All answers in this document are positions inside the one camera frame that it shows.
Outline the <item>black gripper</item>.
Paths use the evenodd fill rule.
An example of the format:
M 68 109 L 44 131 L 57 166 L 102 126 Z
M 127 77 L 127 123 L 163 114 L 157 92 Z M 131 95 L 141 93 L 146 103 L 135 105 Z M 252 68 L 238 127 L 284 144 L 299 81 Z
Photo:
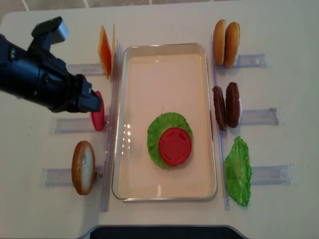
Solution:
M 102 107 L 102 99 L 93 91 L 92 84 L 82 74 L 69 74 L 58 86 L 52 98 L 53 106 L 50 110 L 54 113 L 99 112 Z

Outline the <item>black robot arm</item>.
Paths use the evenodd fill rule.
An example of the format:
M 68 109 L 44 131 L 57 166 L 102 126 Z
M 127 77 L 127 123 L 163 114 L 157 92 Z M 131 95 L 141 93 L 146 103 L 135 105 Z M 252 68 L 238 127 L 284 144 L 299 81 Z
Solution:
M 72 75 L 50 53 L 53 34 L 35 37 L 27 50 L 0 37 L 0 89 L 54 113 L 98 112 L 102 100 L 84 75 Z

